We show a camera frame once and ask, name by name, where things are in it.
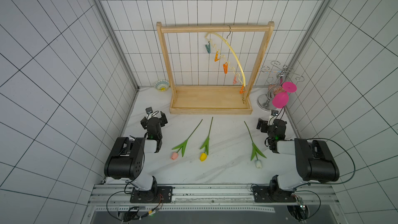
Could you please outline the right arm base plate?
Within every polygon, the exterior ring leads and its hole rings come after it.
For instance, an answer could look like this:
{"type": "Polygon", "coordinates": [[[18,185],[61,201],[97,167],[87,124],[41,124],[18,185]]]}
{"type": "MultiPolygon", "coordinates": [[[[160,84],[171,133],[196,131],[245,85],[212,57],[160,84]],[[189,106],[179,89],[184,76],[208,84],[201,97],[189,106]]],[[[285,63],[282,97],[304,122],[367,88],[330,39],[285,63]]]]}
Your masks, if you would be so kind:
{"type": "Polygon", "coordinates": [[[270,186],[252,185],[251,191],[256,203],[294,203],[296,198],[292,191],[284,191],[270,186]]]}

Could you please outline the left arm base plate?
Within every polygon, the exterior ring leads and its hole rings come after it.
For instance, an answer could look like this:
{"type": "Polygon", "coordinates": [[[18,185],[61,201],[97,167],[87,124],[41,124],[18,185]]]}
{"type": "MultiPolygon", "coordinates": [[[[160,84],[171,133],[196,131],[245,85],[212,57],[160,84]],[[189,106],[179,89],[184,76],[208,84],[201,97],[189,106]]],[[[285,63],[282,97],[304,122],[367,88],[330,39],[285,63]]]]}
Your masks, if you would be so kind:
{"type": "Polygon", "coordinates": [[[172,196],[172,186],[156,186],[149,191],[133,190],[130,203],[171,203],[172,196]]]}

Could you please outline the yellow tulip flower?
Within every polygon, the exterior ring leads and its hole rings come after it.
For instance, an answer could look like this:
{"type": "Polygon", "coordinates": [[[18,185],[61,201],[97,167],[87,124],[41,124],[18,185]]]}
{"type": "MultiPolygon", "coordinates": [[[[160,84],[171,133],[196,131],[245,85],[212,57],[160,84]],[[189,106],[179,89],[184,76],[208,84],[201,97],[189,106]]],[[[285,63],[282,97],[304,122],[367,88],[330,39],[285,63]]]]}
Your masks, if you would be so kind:
{"type": "Polygon", "coordinates": [[[211,118],[211,122],[210,122],[210,127],[209,127],[209,131],[208,131],[208,135],[207,138],[205,139],[204,143],[202,144],[200,149],[203,149],[203,152],[200,155],[200,161],[204,162],[208,155],[209,155],[209,142],[210,142],[210,134],[211,134],[211,128],[212,128],[212,122],[213,122],[213,117],[211,118]]]}

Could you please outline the white tulip flower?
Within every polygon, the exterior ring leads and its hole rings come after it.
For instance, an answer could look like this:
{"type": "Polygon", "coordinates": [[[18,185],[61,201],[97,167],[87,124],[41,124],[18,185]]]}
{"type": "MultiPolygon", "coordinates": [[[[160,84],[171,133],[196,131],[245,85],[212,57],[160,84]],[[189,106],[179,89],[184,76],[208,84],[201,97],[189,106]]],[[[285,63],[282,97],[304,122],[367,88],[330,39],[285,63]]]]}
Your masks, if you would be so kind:
{"type": "Polygon", "coordinates": [[[247,131],[249,133],[249,137],[250,137],[250,141],[251,141],[251,146],[252,146],[252,152],[251,152],[251,156],[250,156],[250,160],[253,161],[255,160],[255,167],[257,169],[262,169],[263,168],[263,164],[262,164],[262,160],[259,159],[259,157],[262,157],[264,159],[266,159],[267,157],[265,156],[265,154],[258,148],[258,146],[255,144],[254,139],[252,137],[251,131],[249,129],[248,124],[246,123],[246,121],[244,121],[244,124],[247,128],[247,131]]]}

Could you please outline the yellow wavy clothes hanger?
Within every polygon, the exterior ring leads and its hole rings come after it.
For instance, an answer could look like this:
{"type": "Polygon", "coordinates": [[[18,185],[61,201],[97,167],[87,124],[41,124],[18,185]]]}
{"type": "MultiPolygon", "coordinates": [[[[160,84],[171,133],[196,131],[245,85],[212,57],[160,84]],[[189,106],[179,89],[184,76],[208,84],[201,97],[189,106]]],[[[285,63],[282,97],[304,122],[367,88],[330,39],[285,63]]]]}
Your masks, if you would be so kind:
{"type": "Polygon", "coordinates": [[[207,41],[207,44],[211,44],[211,51],[215,50],[216,53],[218,52],[219,59],[223,61],[223,64],[225,64],[225,63],[228,64],[228,66],[229,66],[228,67],[228,73],[231,72],[234,76],[235,75],[237,76],[237,81],[238,81],[237,84],[240,84],[241,86],[246,87],[247,86],[247,82],[246,82],[246,75],[245,75],[244,69],[243,69],[243,67],[241,65],[241,62],[240,62],[235,50],[232,48],[231,44],[228,41],[228,38],[232,34],[232,29],[231,29],[231,26],[229,24],[228,24],[228,27],[229,27],[229,33],[228,33],[226,38],[224,38],[220,34],[217,34],[216,32],[207,32],[205,34],[204,38],[207,41]],[[229,55],[232,55],[232,57],[235,59],[235,62],[236,62],[237,66],[232,65],[232,62],[229,60],[229,58],[227,58],[226,55],[222,54],[221,48],[218,48],[217,44],[213,41],[213,39],[211,39],[209,37],[211,35],[218,37],[222,41],[222,43],[229,49],[229,55]]]}

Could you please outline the orange clothespin lowest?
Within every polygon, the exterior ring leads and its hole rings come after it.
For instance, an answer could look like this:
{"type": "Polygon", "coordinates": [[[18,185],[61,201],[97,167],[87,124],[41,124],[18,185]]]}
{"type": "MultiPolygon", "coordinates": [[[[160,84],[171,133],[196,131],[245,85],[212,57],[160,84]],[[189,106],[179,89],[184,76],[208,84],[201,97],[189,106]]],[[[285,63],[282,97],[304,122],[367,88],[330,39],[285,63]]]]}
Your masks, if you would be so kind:
{"type": "Polygon", "coordinates": [[[245,92],[245,87],[242,86],[239,93],[240,93],[240,94],[243,94],[244,92],[245,92]]]}

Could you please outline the pink tulip flower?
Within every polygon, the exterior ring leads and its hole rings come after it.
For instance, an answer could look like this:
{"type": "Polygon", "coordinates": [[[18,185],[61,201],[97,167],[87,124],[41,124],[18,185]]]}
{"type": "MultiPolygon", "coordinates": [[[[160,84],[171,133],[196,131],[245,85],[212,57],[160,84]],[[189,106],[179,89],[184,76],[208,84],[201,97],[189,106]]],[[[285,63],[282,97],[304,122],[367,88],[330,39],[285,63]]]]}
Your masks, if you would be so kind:
{"type": "Polygon", "coordinates": [[[181,157],[184,157],[186,149],[187,149],[187,145],[188,145],[188,141],[189,139],[192,137],[192,135],[195,133],[195,131],[198,129],[198,127],[201,125],[203,120],[201,120],[198,125],[193,129],[193,131],[191,132],[191,134],[188,136],[188,138],[183,141],[181,144],[175,146],[172,150],[172,155],[171,155],[171,159],[172,160],[176,160],[179,155],[181,155],[181,157]]]}

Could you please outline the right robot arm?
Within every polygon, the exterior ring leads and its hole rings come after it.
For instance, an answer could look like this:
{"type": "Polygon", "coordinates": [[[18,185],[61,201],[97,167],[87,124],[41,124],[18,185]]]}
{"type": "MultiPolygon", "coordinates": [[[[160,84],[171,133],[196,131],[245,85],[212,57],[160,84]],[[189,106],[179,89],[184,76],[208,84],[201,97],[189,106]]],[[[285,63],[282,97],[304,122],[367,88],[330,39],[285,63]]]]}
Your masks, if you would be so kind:
{"type": "Polygon", "coordinates": [[[276,154],[295,158],[293,169],[275,175],[268,186],[255,186],[256,202],[295,202],[294,190],[308,183],[325,184],[340,178],[339,168],[325,141],[285,140],[286,121],[258,119],[257,129],[268,135],[266,144],[276,154]]]}

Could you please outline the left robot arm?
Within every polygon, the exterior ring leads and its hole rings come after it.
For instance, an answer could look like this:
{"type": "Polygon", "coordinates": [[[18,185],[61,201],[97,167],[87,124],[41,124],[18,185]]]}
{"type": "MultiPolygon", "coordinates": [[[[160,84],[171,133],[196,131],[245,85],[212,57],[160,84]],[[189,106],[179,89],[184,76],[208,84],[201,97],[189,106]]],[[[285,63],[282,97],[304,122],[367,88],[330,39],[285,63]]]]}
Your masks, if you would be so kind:
{"type": "Polygon", "coordinates": [[[118,137],[105,162],[104,175],[116,180],[127,179],[133,186],[132,202],[154,202],[161,197],[154,176],[143,172],[145,155],[158,153],[162,146],[161,128],[168,123],[165,113],[152,112],[141,120],[146,131],[143,137],[118,137]]]}

